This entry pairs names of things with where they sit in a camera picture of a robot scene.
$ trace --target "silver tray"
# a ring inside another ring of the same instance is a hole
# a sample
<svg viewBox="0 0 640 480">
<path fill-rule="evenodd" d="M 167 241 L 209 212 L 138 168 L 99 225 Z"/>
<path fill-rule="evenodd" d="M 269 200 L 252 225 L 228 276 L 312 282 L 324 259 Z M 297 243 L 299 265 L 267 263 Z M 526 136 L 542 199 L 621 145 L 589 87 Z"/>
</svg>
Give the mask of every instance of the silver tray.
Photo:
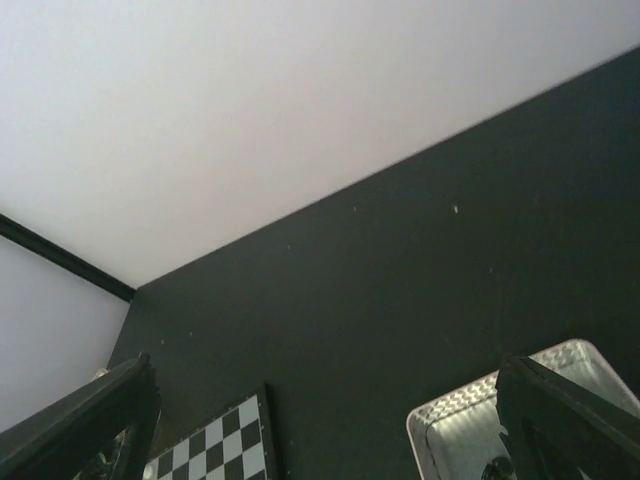
<svg viewBox="0 0 640 480">
<path fill-rule="evenodd" d="M 605 400 L 640 417 L 640 403 L 598 350 L 569 340 L 531 358 Z M 493 458 L 507 455 L 498 434 L 493 372 L 414 409 L 407 432 L 425 480 L 478 480 Z"/>
</svg>

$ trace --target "checkerboard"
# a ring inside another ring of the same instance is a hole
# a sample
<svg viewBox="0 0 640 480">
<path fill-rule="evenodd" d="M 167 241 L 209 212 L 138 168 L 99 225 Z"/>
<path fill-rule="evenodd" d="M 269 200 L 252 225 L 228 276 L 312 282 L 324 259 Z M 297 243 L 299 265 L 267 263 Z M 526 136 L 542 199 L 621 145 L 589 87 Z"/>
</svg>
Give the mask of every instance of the checkerboard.
<svg viewBox="0 0 640 480">
<path fill-rule="evenodd" d="M 151 460 L 147 480 L 276 480 L 264 387 Z"/>
</svg>

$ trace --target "black square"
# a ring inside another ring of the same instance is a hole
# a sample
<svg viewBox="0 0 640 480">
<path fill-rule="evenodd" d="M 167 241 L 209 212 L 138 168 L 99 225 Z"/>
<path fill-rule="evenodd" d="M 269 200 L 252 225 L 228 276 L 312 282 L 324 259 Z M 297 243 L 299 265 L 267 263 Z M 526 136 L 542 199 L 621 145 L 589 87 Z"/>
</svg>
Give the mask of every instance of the black square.
<svg viewBox="0 0 640 480">
<path fill-rule="evenodd" d="M 189 480 L 189 462 L 173 471 L 173 480 Z"/>
<path fill-rule="evenodd" d="M 242 455 L 234 458 L 224 466 L 224 480 L 244 480 Z"/>
<path fill-rule="evenodd" d="M 222 417 L 222 434 L 226 437 L 240 430 L 240 412 L 234 409 Z"/>
<path fill-rule="evenodd" d="M 254 445 L 260 443 L 260 422 L 256 420 L 240 431 L 242 436 L 242 450 L 249 450 Z"/>
<path fill-rule="evenodd" d="M 158 478 L 173 470 L 173 450 L 169 450 L 158 460 Z"/>
<path fill-rule="evenodd" d="M 222 442 L 220 442 L 207 450 L 207 473 L 214 468 L 218 468 L 223 463 Z"/>
<path fill-rule="evenodd" d="M 247 480 L 267 480 L 267 476 L 265 475 L 264 470 L 262 470 L 255 475 L 251 475 Z"/>
<path fill-rule="evenodd" d="M 201 430 L 189 439 L 189 458 L 193 458 L 200 452 L 204 452 L 204 439 L 204 430 Z"/>
</svg>

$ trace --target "white wall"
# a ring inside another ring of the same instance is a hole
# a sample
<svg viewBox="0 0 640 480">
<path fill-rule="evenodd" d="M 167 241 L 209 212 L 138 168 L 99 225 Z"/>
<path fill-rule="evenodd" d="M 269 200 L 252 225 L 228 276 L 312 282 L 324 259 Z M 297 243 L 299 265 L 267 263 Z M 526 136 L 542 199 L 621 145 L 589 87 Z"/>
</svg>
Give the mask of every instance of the white wall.
<svg viewBox="0 0 640 480">
<path fill-rule="evenodd" d="M 0 431 L 106 366 L 128 308 L 0 237 Z"/>
<path fill-rule="evenodd" d="M 139 286 L 638 44 L 638 0 L 2 2 L 0 211 Z"/>
</svg>

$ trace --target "black border of checkerboard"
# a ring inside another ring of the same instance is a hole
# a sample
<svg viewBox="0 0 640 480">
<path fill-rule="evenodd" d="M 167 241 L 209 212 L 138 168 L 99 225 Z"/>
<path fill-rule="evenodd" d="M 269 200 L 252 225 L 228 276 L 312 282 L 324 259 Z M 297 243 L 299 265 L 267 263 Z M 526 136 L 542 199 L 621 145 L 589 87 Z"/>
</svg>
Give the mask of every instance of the black border of checkerboard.
<svg viewBox="0 0 640 480">
<path fill-rule="evenodd" d="M 269 400 L 269 397 L 270 397 L 269 387 L 264 383 L 260 385 L 258 388 L 256 388 L 255 390 L 252 390 L 246 395 L 243 395 L 242 397 L 239 397 L 237 400 L 234 400 L 233 402 L 229 403 L 223 409 L 218 410 L 218 412 L 215 415 L 208 417 L 206 420 L 202 421 L 196 428 L 193 429 L 193 431 L 189 435 L 185 437 L 181 437 L 171 447 L 163 450 L 154 458 L 162 457 L 162 455 L 167 453 L 169 450 L 172 450 L 180 442 L 186 440 L 187 438 L 190 438 L 191 436 L 193 436 L 194 433 L 196 433 L 199 430 L 202 430 L 211 422 L 221 417 L 224 417 L 231 410 L 238 408 L 242 403 L 244 403 L 246 400 L 253 397 L 254 395 L 258 397 L 258 413 L 260 415 L 260 424 L 264 427 L 264 429 L 262 430 L 262 447 L 264 448 L 264 452 L 265 452 L 264 464 L 266 468 L 267 480 L 278 480 L 279 479 L 279 474 L 278 474 L 279 461 L 276 458 L 276 452 L 275 452 L 276 437 L 274 436 L 273 428 L 271 427 L 272 418 L 271 418 L 271 408 L 270 408 L 271 402 Z"/>
</svg>

